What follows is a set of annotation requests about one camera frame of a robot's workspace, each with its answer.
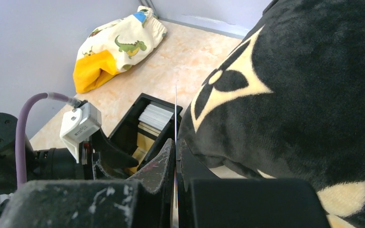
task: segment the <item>black plush toy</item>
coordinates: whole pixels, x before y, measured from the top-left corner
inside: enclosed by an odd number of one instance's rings
[[[279,0],[203,83],[179,138],[209,168],[301,178],[365,228],[365,0]]]

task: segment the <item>blue patch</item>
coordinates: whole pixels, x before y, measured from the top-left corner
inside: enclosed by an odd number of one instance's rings
[[[134,14],[132,14],[136,17],[136,19],[138,19],[138,21],[140,21],[141,23],[144,23],[145,19],[146,19],[146,15],[143,12],[136,12]]]

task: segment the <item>dinosaur print bag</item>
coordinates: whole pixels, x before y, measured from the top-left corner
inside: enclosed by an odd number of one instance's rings
[[[129,70],[156,48],[167,28],[151,8],[96,28],[79,48],[73,72],[77,93],[86,93]]]

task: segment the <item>white paint mark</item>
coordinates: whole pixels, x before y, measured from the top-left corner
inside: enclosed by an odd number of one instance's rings
[[[76,217],[77,217],[77,215],[78,215],[79,213],[77,212],[77,211],[75,211],[74,213],[73,213],[73,215],[72,215],[72,219],[76,219]]]
[[[125,203],[129,203],[131,202],[132,200],[132,196],[127,196],[125,199],[122,200],[122,203],[125,204]]]
[[[114,203],[114,207],[124,212],[125,222],[128,222],[129,217],[131,215],[131,208],[128,205],[119,205],[117,203]]]
[[[105,191],[107,191],[107,189],[108,188],[105,188],[105,189],[103,189],[103,190],[101,190],[101,191],[99,191],[99,192],[97,192],[96,193],[96,195],[94,196],[94,198],[93,198],[93,203],[92,203],[92,205],[89,207],[89,212],[90,213],[92,213],[92,214],[94,214],[95,212],[96,212],[96,202],[97,202],[97,197],[101,194],[101,193],[103,193],[103,192],[105,192]]]
[[[106,197],[102,198],[98,204],[102,204],[106,200]]]
[[[42,192],[42,191],[44,191],[44,190],[45,190],[45,187],[37,186],[37,191]]]
[[[128,185],[124,186],[124,195],[129,195],[129,187]]]
[[[112,195],[114,193],[115,193],[115,189],[113,189],[112,187],[107,188],[107,196]]]

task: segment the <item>cable connector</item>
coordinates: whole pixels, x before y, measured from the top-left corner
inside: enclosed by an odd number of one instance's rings
[[[61,100],[74,108],[78,108],[82,104],[82,101],[77,98],[65,96],[54,92],[48,92],[47,99]]]
[[[79,143],[101,128],[101,112],[87,102],[80,108],[64,113],[59,137],[76,163],[79,163]]]

